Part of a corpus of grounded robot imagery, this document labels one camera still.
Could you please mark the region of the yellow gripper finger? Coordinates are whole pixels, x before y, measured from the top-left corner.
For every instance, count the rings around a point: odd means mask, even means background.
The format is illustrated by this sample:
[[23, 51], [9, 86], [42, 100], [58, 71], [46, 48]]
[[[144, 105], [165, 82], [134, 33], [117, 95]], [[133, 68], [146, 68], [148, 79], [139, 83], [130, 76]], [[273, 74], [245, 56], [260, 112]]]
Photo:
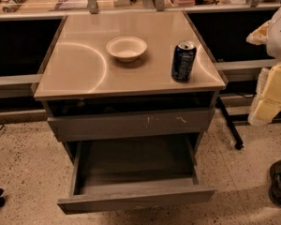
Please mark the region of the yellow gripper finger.
[[268, 69], [264, 67], [251, 104], [248, 123], [263, 126], [271, 123], [281, 111], [281, 62]]
[[252, 33], [250, 33], [247, 36], [246, 41], [253, 45], [266, 45], [268, 41], [267, 38], [268, 27], [269, 27], [269, 21], [265, 22], [259, 28], [257, 28]]

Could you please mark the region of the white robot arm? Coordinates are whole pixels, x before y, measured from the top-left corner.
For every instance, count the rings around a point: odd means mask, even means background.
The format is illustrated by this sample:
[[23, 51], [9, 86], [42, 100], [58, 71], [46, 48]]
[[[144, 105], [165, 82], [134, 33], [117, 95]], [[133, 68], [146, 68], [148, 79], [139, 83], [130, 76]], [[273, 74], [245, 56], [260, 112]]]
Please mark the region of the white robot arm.
[[251, 104], [248, 123], [263, 126], [271, 123], [281, 111], [281, 7], [272, 18], [250, 33], [246, 41], [266, 46], [267, 54], [277, 60], [272, 68], [259, 74], [256, 96]]

